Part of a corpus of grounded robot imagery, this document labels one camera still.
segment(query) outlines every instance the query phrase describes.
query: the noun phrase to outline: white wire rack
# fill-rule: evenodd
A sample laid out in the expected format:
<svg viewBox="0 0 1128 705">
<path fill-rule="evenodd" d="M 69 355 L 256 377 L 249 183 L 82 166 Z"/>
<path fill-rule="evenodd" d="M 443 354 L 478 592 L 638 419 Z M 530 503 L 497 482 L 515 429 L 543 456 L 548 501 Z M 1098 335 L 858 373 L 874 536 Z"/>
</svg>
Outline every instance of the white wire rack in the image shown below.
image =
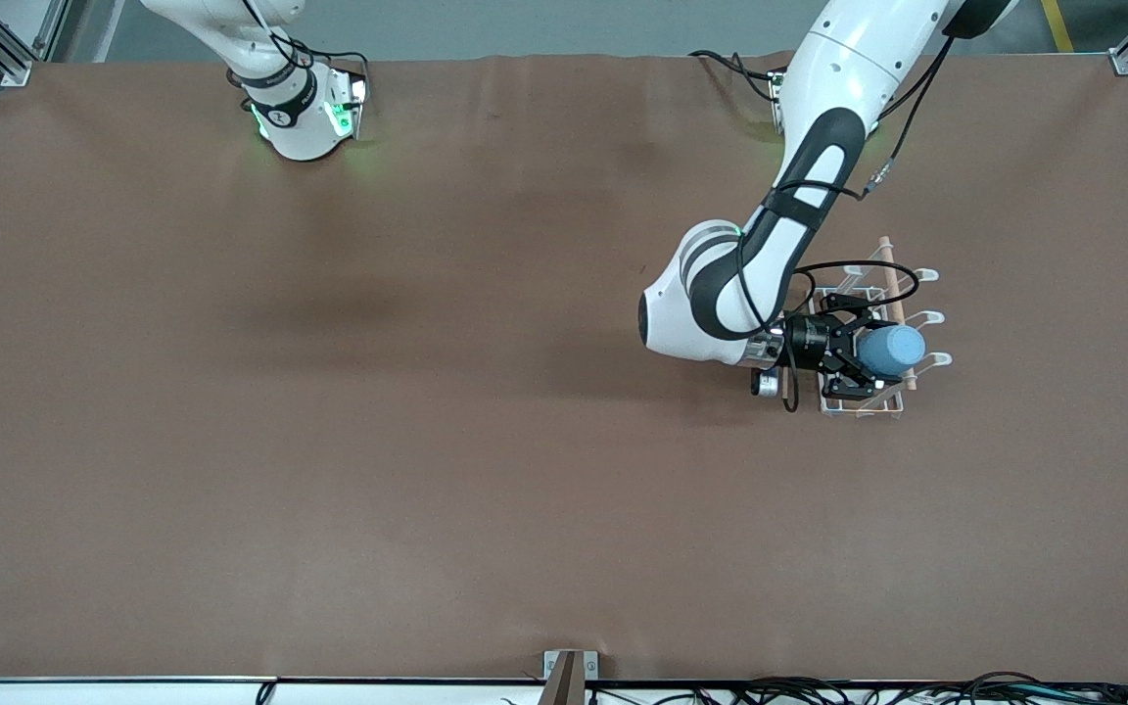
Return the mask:
<svg viewBox="0 0 1128 705">
<path fill-rule="evenodd" d="M 878 249 L 874 249 L 869 258 L 893 264 L 895 246 L 891 245 L 890 238 L 882 237 L 879 240 Z M 881 281 L 874 281 L 878 277 L 878 275 L 873 275 L 876 270 L 881 270 Z M 880 300 L 904 293 L 906 287 L 911 285 L 913 282 L 908 275 L 904 275 L 904 273 L 890 267 L 851 266 L 843 268 L 843 272 L 846 273 L 846 276 L 843 277 L 840 284 L 816 287 L 809 302 L 811 312 L 819 312 L 819 300 L 830 293 L 845 293 L 860 296 L 860 298 L 866 300 Z M 920 268 L 914 270 L 914 272 L 916 272 L 916 277 L 922 281 L 922 284 L 938 280 L 938 272 L 936 270 Z M 909 325 L 917 331 L 926 326 L 940 325 L 946 320 L 943 312 L 928 311 L 928 309 L 926 311 L 917 311 L 913 316 L 905 316 L 902 300 L 880 305 L 880 307 L 873 309 L 873 316 L 883 321 Z M 904 413 L 904 393 L 915 391 L 917 389 L 917 380 L 922 378 L 922 374 L 927 373 L 928 370 L 944 368 L 950 364 L 952 364 L 952 355 L 949 355 L 949 353 L 928 352 L 922 358 L 920 362 L 904 371 L 904 380 L 901 382 L 887 385 L 876 396 L 863 398 L 863 400 L 852 402 L 845 400 L 845 398 L 820 397 L 820 412 L 828 416 L 851 416 L 852 418 L 887 416 L 888 418 L 897 420 Z M 818 374 L 818 378 L 820 389 L 826 389 L 834 374 L 822 373 Z"/>
</svg>

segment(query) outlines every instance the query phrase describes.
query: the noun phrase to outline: floor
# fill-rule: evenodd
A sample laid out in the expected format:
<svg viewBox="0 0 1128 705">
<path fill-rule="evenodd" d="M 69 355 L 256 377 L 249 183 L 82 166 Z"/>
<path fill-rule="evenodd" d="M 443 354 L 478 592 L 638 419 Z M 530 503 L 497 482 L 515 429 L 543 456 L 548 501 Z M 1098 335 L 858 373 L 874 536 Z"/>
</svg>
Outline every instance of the floor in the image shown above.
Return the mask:
<svg viewBox="0 0 1128 705">
<path fill-rule="evenodd" d="M 712 0 L 380 0 L 351 9 L 337 1 L 314 1 L 290 30 L 317 49 L 359 49 L 373 60 L 680 55 L 695 49 L 764 54 L 794 49 L 823 5 L 825 0 L 733 0 L 720 6 Z M 1061 0 L 1065 32 L 1058 39 L 1050 28 L 1057 25 L 1057 0 L 1024 0 L 994 30 L 954 52 L 1102 52 L 1128 32 L 1128 0 Z M 488 32 L 493 26 L 514 30 Z M 59 46 L 60 60 L 71 62 L 215 60 L 200 41 L 138 0 L 76 3 Z"/>
</svg>

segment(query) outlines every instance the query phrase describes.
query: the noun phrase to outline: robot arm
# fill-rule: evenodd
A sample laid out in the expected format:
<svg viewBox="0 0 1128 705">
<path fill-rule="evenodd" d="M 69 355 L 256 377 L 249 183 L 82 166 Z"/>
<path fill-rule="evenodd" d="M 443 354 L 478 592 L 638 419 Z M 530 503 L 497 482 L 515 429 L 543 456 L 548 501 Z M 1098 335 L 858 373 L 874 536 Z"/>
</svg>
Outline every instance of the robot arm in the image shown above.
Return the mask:
<svg viewBox="0 0 1128 705">
<path fill-rule="evenodd" d="M 264 135 L 288 159 L 309 160 L 354 138 L 365 77 L 314 62 L 282 30 L 306 0 L 142 0 L 228 63 Z"/>
<path fill-rule="evenodd" d="M 706 220 L 681 238 L 677 254 L 640 302 L 646 347 L 730 365 L 775 364 L 767 345 L 752 338 L 783 311 L 797 259 L 838 197 L 835 190 L 803 182 L 838 188 L 846 183 L 872 125 L 949 5 L 949 0 L 827 5 L 781 86 L 786 158 L 774 187 L 746 227 Z M 1015 0 L 967 0 L 954 9 L 948 28 L 952 36 L 977 36 L 1012 5 Z"/>
</svg>

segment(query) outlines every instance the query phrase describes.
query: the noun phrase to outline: brown tabletop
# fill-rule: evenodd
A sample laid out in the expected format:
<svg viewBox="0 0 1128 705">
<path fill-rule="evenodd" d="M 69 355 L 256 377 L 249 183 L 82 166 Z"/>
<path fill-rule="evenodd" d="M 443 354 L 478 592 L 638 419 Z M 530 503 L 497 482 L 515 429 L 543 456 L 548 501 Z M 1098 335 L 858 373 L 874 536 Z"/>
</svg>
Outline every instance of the brown tabletop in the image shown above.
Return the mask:
<svg viewBox="0 0 1128 705">
<path fill-rule="evenodd" d="M 943 273 L 909 311 L 954 365 L 899 421 L 640 344 L 681 233 L 776 173 L 733 77 L 377 63 L 368 139 L 305 165 L 223 70 L 0 98 L 0 675 L 1128 679 L 1104 58 L 949 60 L 807 254 Z"/>
</svg>

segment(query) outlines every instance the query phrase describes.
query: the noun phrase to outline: yellow line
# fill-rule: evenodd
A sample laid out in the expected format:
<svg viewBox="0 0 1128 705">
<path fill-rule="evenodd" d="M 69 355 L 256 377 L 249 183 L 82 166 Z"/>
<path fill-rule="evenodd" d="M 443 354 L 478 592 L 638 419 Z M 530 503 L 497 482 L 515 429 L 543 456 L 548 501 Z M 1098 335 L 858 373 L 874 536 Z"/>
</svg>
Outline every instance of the yellow line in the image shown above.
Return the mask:
<svg viewBox="0 0 1128 705">
<path fill-rule="evenodd" d="M 1069 27 L 1065 26 L 1065 15 L 1060 12 L 1057 0 L 1042 0 L 1042 14 L 1047 15 L 1047 26 L 1051 28 L 1051 39 L 1056 41 L 1057 52 L 1073 52 L 1073 41 L 1069 39 Z"/>
</svg>

